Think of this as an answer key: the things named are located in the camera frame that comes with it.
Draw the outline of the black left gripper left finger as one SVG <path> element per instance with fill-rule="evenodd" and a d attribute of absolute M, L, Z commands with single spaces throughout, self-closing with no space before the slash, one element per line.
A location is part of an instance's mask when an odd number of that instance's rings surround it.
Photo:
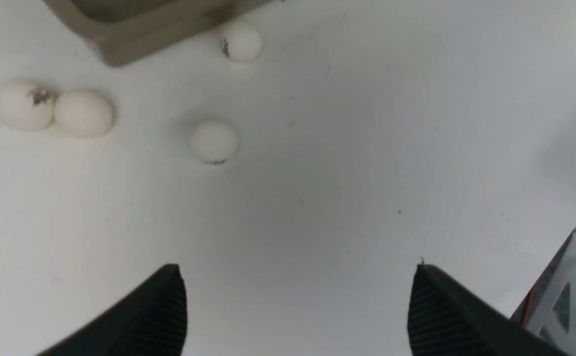
<path fill-rule="evenodd" d="M 187 329 L 184 279 L 177 264 L 166 264 L 114 306 L 40 354 L 180 356 Z"/>

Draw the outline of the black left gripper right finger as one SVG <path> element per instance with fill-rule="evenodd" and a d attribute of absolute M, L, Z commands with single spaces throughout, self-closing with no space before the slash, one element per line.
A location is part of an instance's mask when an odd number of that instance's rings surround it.
<path fill-rule="evenodd" d="M 441 268 L 419 264 L 407 333 L 414 356 L 562 356 L 478 298 Z"/>

